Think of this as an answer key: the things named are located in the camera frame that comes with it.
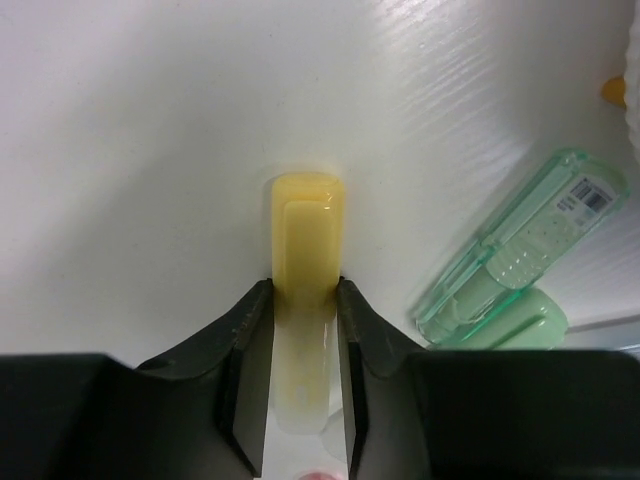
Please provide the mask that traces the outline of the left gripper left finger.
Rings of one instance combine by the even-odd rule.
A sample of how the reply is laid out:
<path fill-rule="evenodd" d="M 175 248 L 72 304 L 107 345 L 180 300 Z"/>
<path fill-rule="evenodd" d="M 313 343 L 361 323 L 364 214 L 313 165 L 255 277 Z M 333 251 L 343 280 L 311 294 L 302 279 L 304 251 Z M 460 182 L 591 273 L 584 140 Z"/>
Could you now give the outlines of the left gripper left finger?
<path fill-rule="evenodd" d="M 5 479 L 255 479 L 268 407 L 273 285 L 131 368 L 96 353 L 1 359 Z"/>

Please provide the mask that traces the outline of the white round compartment organizer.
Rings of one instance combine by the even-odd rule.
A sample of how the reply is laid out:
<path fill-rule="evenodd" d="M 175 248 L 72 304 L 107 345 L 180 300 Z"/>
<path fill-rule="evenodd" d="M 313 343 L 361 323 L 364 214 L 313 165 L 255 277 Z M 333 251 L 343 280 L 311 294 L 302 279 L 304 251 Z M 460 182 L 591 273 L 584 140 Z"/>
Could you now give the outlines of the white round compartment organizer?
<path fill-rule="evenodd" d="M 625 55 L 626 102 L 625 120 L 628 126 L 629 141 L 633 146 L 636 161 L 639 161 L 639 9 L 636 9 L 634 20 L 629 30 L 629 45 Z"/>

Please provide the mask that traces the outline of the light green highlighter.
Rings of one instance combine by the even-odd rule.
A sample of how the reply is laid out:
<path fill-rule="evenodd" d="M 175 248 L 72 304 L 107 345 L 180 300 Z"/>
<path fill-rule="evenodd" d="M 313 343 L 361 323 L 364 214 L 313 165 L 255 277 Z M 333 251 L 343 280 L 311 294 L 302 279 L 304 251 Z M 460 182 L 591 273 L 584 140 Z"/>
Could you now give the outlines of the light green highlighter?
<path fill-rule="evenodd" d="M 568 327 L 564 311 L 532 287 L 488 320 L 458 327 L 429 344 L 440 350 L 550 350 L 563 343 Z"/>

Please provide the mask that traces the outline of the yellow highlighter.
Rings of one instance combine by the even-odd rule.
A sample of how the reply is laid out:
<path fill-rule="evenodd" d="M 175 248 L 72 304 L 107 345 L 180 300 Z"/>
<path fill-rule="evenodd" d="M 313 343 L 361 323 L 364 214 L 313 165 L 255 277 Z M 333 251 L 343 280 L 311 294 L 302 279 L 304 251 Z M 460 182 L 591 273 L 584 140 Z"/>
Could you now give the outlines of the yellow highlighter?
<path fill-rule="evenodd" d="M 296 172 L 272 185 L 272 404 L 289 434 L 317 434 L 329 416 L 344 204 L 345 187 L 333 175 Z"/>

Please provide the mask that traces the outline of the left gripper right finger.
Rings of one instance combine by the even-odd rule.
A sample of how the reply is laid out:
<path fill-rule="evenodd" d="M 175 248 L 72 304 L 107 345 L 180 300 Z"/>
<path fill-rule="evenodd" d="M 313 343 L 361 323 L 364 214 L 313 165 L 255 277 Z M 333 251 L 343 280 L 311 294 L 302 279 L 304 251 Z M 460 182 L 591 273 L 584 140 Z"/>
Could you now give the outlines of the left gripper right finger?
<path fill-rule="evenodd" d="M 600 350 L 427 350 L 337 290 L 352 479 L 635 479 L 639 363 Z"/>

